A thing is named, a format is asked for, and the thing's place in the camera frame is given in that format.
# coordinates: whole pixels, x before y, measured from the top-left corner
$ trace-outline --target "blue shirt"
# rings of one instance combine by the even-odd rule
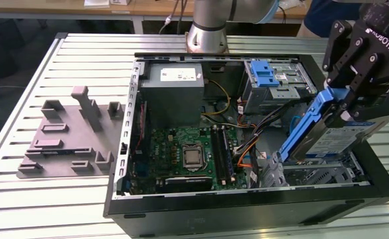
[[[361,3],[340,3],[332,0],[313,0],[304,24],[320,37],[329,37],[336,20],[357,20]]]

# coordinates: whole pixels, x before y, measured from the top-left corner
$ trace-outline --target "motherboard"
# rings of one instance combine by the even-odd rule
[[[135,163],[139,193],[246,188],[244,172],[232,162],[234,128],[153,129],[151,139],[149,159]]]

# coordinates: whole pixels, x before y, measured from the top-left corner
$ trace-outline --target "connector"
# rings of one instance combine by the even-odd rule
[[[171,23],[172,18],[173,18],[172,15],[169,15],[169,16],[167,17],[167,19],[165,19],[165,24],[164,24],[165,26]]]

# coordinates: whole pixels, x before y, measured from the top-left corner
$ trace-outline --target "yellow cable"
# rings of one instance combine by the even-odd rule
[[[204,115],[204,116],[213,116],[213,115],[218,115],[218,114],[224,113],[228,110],[228,108],[229,108],[229,100],[230,100],[229,95],[228,95],[228,92],[225,91],[225,89],[222,88],[222,86],[216,81],[213,81],[213,80],[209,80],[209,81],[212,83],[214,83],[216,86],[218,86],[220,89],[222,90],[222,92],[225,93],[225,95],[226,95],[226,106],[225,106],[224,110],[221,110],[218,112],[201,113],[201,115]]]

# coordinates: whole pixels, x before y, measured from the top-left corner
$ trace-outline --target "ram slot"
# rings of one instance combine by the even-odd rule
[[[213,152],[213,162],[216,169],[216,178],[221,185],[226,184],[230,180],[230,174],[228,171],[226,158],[225,158],[225,148],[224,145],[222,129],[213,126],[210,128],[210,142],[212,142],[212,152]]]
[[[222,144],[224,144],[224,157],[225,157],[225,165],[226,165],[226,171],[228,171],[228,178],[230,182],[236,181],[234,178],[234,169],[233,169],[233,163],[232,163],[232,153],[229,150],[229,144],[226,140],[226,135],[225,135],[225,127],[221,127],[221,134],[222,134]]]

